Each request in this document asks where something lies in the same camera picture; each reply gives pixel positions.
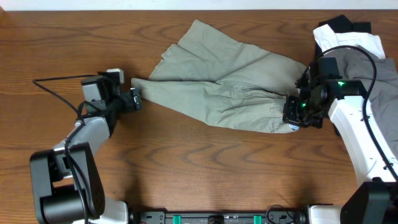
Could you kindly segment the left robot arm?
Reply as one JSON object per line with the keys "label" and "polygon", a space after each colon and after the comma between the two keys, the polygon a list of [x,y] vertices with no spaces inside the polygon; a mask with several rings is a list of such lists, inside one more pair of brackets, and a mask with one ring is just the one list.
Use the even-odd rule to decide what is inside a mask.
{"label": "left robot arm", "polygon": [[132,223],[128,205],[105,197],[94,155],[113,134],[121,113],[142,108],[138,88],[123,92],[124,72],[82,75],[84,101],[73,107],[75,127],[52,149],[30,157],[39,223]]}

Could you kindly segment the khaki grey shorts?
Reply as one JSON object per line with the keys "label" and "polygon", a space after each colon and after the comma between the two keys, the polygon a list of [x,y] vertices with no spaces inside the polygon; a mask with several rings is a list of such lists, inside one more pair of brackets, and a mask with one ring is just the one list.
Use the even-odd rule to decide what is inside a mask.
{"label": "khaki grey shorts", "polygon": [[221,128],[291,133],[283,122],[286,97],[305,65],[238,42],[195,20],[163,54],[148,79],[133,78],[144,99]]}

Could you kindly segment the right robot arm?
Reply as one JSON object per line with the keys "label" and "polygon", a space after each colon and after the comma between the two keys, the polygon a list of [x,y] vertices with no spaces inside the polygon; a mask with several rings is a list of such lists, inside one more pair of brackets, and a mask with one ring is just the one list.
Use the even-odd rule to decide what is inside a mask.
{"label": "right robot arm", "polygon": [[342,206],[309,205],[300,223],[397,223],[397,159],[382,135],[359,80],[345,80],[335,58],[316,59],[296,82],[283,122],[321,128],[329,119],[354,167],[358,189]]}

